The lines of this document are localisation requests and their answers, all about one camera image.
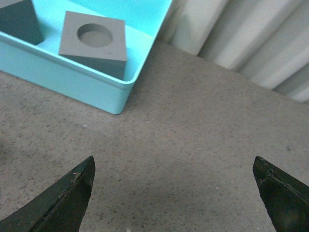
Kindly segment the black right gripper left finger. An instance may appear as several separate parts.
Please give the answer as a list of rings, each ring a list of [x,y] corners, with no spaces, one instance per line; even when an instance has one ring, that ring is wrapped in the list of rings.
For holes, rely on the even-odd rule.
[[[77,232],[95,177],[89,156],[28,204],[0,222],[2,232]]]

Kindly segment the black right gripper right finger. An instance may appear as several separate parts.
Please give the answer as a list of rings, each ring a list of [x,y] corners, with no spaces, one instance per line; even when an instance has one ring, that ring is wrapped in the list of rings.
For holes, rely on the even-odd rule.
[[[253,174],[260,197],[278,232],[309,230],[309,187],[257,156]]]

